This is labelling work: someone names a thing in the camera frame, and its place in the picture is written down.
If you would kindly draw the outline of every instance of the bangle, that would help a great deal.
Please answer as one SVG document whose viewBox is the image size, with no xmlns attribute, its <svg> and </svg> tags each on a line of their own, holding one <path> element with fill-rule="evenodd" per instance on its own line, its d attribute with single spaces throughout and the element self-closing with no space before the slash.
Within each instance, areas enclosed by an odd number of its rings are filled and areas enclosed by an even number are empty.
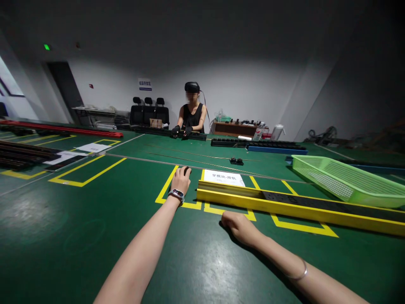
<svg viewBox="0 0 405 304">
<path fill-rule="evenodd" d="M 304 263 L 304 266 L 305 266 L 305 271 L 304 271 L 304 273 L 303 273 L 302 275 L 300 275 L 299 277 L 291 277 L 291 276 L 288 276 L 288 275 L 285 274 L 286 277 L 288 277 L 288 278 L 290 278 L 290 279 L 293 279 L 293 280 L 296 280 L 296 281 L 301 280 L 303 277 L 305 277 L 305 276 L 308 274 L 308 268 L 307 268 L 306 262 L 304 261 L 304 259 L 303 259 L 302 257 L 299 257 L 299 258 L 300 258 L 300 259 L 303 261 L 303 263 Z"/>
</svg>

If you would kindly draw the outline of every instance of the vr headset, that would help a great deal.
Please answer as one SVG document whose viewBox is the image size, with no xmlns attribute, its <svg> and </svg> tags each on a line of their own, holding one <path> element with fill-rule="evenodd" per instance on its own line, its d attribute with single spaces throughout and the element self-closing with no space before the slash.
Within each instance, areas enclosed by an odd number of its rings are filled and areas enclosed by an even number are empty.
<svg viewBox="0 0 405 304">
<path fill-rule="evenodd" d="M 198 85 L 198 83 L 196 83 L 194 81 L 189 81 L 189 82 L 186 82 L 186 85 L 184 86 L 184 90 L 186 92 L 190 92 L 190 93 L 199 93 L 200 86 Z"/>
</svg>

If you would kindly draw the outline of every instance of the smartwatch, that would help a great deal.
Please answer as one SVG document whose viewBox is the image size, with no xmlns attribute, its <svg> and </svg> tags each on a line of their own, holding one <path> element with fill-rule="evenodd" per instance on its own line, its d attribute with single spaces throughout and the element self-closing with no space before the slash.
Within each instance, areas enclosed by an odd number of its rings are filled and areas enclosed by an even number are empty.
<svg viewBox="0 0 405 304">
<path fill-rule="evenodd" d="M 173 196 L 175 196 L 175 197 L 177 197 L 177 198 L 179 198 L 180 199 L 180 204 L 182 204 L 183 202 L 184 202 L 184 193 L 183 192 L 181 192 L 180 190 L 177 190 L 177 189 L 173 189 L 173 190 L 171 190 L 170 192 L 169 192 L 169 195 L 173 195 Z"/>
</svg>

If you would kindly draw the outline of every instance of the red rail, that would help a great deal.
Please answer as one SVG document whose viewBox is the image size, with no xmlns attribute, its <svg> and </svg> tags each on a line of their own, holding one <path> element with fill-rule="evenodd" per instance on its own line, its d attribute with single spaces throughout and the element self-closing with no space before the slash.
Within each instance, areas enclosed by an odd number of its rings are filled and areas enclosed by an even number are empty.
<svg viewBox="0 0 405 304">
<path fill-rule="evenodd" d="M 16 122 L 16 121 L 13 121 L 13 120 L 3 120 L 3 121 L 0 121 L 0 124 L 12 125 L 12 126 L 23 127 L 23 128 L 31 128 L 31 129 L 67 131 L 67 132 L 76 133 L 76 134 L 104 136 L 104 137 L 112 137 L 112 138 L 121 138 L 121 137 L 124 136 L 120 132 L 93 131 L 93 130 L 86 130 L 86 129 L 66 128 L 66 127 L 58 127 L 58 126 L 52 126 L 52 125 L 42 125 L 42 124 L 36 124 L 36 123 L 29 123 L 29 122 Z"/>
</svg>

